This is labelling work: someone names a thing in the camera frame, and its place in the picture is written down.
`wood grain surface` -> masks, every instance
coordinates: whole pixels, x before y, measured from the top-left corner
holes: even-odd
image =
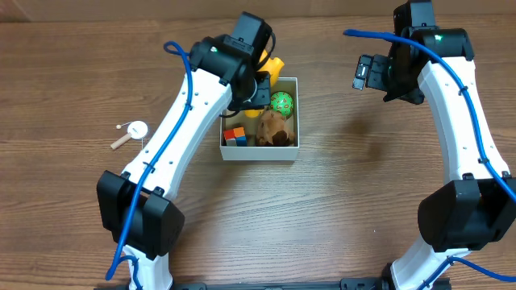
[[[29,21],[27,13],[15,0],[0,0],[0,23]]]
[[[493,138],[516,167],[516,19],[438,17],[463,27]],[[419,202],[443,184],[428,104],[383,103],[352,89],[362,53],[380,40],[345,28],[391,31],[390,17],[270,19],[284,77],[299,80],[302,144],[293,164],[223,162],[214,124],[181,183],[186,216],[170,271],[210,284],[339,280],[379,275],[418,236]],[[4,23],[0,26],[0,289],[91,289],[128,281],[127,266],[104,281],[115,249],[102,228],[95,186],[141,146],[114,126],[144,120],[155,130],[182,82],[185,49],[228,33],[234,20]],[[469,256],[516,275],[516,230]],[[514,289],[463,266],[457,289]]]
[[[242,10],[263,18],[392,16],[407,0],[0,0],[13,2],[32,22],[237,18]],[[511,0],[434,1],[437,15],[514,14]]]

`cardboard box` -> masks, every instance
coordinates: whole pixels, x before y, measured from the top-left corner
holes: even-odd
[[[271,93],[287,92],[293,98],[294,112],[287,119],[287,125],[296,133],[293,146],[289,147],[256,147],[256,129],[260,117],[248,118],[244,112],[240,112],[233,118],[221,118],[220,122],[220,153],[223,160],[281,160],[294,161],[298,157],[301,145],[301,134],[299,131],[299,100],[298,100],[298,79],[296,77],[280,77],[277,83],[271,88]],[[223,132],[242,126],[245,130],[248,145],[246,147],[226,146]]]

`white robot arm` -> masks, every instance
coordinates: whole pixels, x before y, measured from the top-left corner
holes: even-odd
[[[475,82],[475,64],[464,57],[447,57],[444,60],[453,68],[460,79],[468,84],[468,91],[475,106],[478,122],[481,127],[485,151],[497,173],[509,172],[493,138],[489,133],[484,112],[481,107]],[[476,179],[492,178],[484,164],[478,162],[480,156],[475,142],[475,134],[471,125],[468,107],[463,96],[458,94],[459,87],[440,64],[430,61],[418,76],[421,91],[430,104],[435,128],[443,153],[444,184],[452,180],[462,180],[472,174]],[[429,275],[449,256],[464,257],[471,251],[468,248],[450,249],[435,252],[420,235],[413,246],[396,260],[391,267],[391,274],[396,289],[410,290],[419,287]]]
[[[144,188],[148,191],[152,191],[156,187],[163,189],[162,197],[169,201],[176,198],[186,166],[206,132],[231,102],[231,86],[220,84],[219,77],[198,69],[192,72],[192,78],[192,110],[187,114],[176,136],[154,166],[154,172],[149,175],[144,183]],[[146,164],[151,162],[152,157],[177,123],[185,108],[188,92],[187,83],[185,76],[180,93],[158,130],[138,156],[123,169],[123,172],[130,174],[130,182],[138,183],[147,166]],[[137,277],[145,289],[170,289],[173,280],[169,271],[169,254],[148,259],[145,253],[132,246],[125,246],[123,251],[125,255],[134,255],[139,260]],[[132,265],[130,270],[132,277],[134,271]],[[136,289],[134,280],[131,281],[129,288],[130,290]]]
[[[405,255],[392,263],[386,278],[397,290],[431,289],[450,266],[450,257],[464,257],[503,237],[516,218],[510,198],[516,180],[489,133],[466,31],[437,27],[430,0],[409,0],[399,6],[394,11],[394,28],[394,35],[353,30],[344,34],[393,43],[388,56],[360,57],[355,89],[368,86],[385,91],[385,102],[400,98],[419,105],[426,98],[430,104],[443,153],[445,185],[419,205],[420,235]],[[457,79],[452,78],[452,71]],[[459,88],[460,82],[465,87]],[[473,119],[478,123],[477,132]],[[481,158],[478,136],[489,160]]]
[[[263,19],[243,12],[232,35],[206,37],[196,43],[189,61],[180,52],[187,73],[172,108],[121,176],[106,171],[97,184],[102,224],[119,243],[107,279],[118,266],[118,253],[124,251],[131,258],[131,290],[137,288],[136,280],[145,290],[170,289],[168,252],[185,221],[172,201],[199,143],[225,109],[263,109],[270,104],[271,76],[260,69],[273,48],[264,59],[260,57],[271,36],[274,48],[272,28]],[[146,194],[138,192],[140,185]],[[133,264],[133,257],[138,262]]]

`stuffed toy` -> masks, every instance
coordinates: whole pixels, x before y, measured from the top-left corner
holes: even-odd
[[[296,134],[285,123],[286,117],[281,113],[266,110],[258,123],[256,132],[257,146],[289,146],[293,144]]]

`white round object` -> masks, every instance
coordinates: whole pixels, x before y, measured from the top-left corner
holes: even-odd
[[[142,121],[134,121],[129,124],[127,133],[131,134],[131,138],[134,140],[141,140],[148,133],[148,126]]]

